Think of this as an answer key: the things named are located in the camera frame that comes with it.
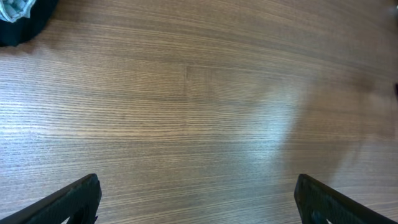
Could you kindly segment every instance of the teal fabric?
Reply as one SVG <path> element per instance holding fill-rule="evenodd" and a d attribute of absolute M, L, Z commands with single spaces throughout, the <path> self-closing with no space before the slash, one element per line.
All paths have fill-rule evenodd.
<path fill-rule="evenodd" d="M 15 22 L 22 17 L 30 17 L 30 9 L 36 0 L 0 0 L 0 19 Z"/>

